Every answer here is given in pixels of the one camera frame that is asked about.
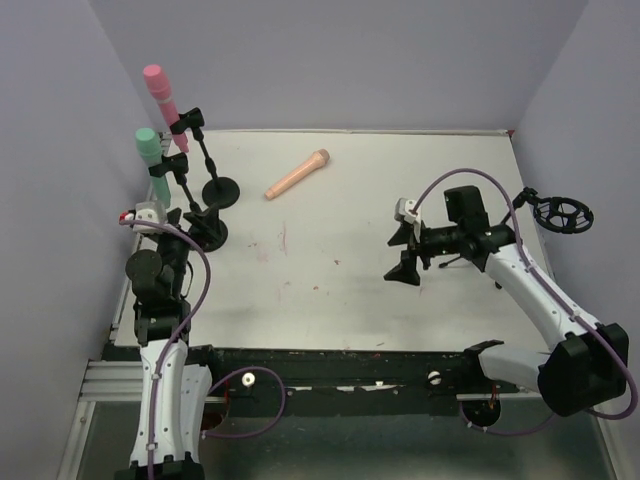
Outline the black round-base mic stand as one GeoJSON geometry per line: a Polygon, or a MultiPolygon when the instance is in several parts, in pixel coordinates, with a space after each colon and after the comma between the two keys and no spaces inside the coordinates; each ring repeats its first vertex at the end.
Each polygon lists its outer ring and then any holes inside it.
{"type": "Polygon", "coordinates": [[[191,131],[193,139],[199,145],[204,156],[204,163],[211,179],[202,190],[204,203],[211,207],[226,209],[234,205],[240,197],[239,185],[231,178],[219,176],[216,164],[209,154],[205,144],[202,128],[205,126],[203,114],[199,108],[193,108],[186,113],[179,113],[178,119],[169,128],[176,146],[184,153],[187,152],[188,140],[185,132],[191,131]]]}

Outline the teal toy microphone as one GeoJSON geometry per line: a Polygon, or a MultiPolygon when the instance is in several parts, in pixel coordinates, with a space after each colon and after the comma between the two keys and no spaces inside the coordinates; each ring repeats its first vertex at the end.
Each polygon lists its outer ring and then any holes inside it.
{"type": "Polygon", "coordinates": [[[151,179],[151,186],[155,197],[168,209],[171,205],[171,193],[167,179],[160,173],[163,150],[159,135],[151,128],[139,128],[135,132],[136,149],[140,158],[144,161],[151,179]]]}

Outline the peach toy microphone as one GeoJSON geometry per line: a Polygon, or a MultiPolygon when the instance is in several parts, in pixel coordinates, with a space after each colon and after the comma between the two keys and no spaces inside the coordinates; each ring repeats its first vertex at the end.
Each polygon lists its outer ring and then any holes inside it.
{"type": "Polygon", "coordinates": [[[311,173],[326,166],[330,154],[326,149],[320,149],[312,153],[302,164],[294,168],[287,175],[269,187],[264,196],[267,200],[273,200],[285,191],[299,183],[311,173]]]}

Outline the pink toy microphone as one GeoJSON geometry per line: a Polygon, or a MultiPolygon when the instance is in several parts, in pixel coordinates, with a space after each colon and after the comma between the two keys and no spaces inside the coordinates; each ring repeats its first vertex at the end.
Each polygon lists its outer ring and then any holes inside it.
{"type": "Polygon", "coordinates": [[[180,115],[173,100],[172,87],[164,69],[157,64],[144,67],[143,77],[150,95],[155,99],[163,119],[168,126],[172,140],[183,153],[189,152],[188,139],[185,133],[174,133],[171,127],[180,120],[180,115]]]}

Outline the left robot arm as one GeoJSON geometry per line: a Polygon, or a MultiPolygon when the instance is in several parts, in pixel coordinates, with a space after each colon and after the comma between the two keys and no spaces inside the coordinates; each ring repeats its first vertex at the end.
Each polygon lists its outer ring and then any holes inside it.
{"type": "Polygon", "coordinates": [[[135,443],[117,479],[201,479],[198,447],[212,373],[206,362],[191,363],[191,320],[204,303],[183,295],[191,253],[203,249],[157,202],[143,202],[119,222],[156,244],[127,260],[125,273],[135,296],[134,333],[139,344],[142,394],[135,443]]]}

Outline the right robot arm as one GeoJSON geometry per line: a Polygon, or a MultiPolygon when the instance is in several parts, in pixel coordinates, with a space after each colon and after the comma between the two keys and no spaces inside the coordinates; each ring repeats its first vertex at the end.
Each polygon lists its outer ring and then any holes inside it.
{"type": "Polygon", "coordinates": [[[511,227],[491,224],[477,187],[449,189],[444,198],[451,224],[441,228],[424,224],[416,201],[398,200],[394,218],[399,228],[388,243],[404,249],[385,280],[417,286],[419,267],[429,268],[435,257],[457,254],[510,295],[548,347],[546,353],[537,353],[485,343],[476,351],[486,378],[539,393],[562,417],[625,392],[636,404],[639,394],[627,368],[626,332],[583,311],[540,269],[511,227]]]}

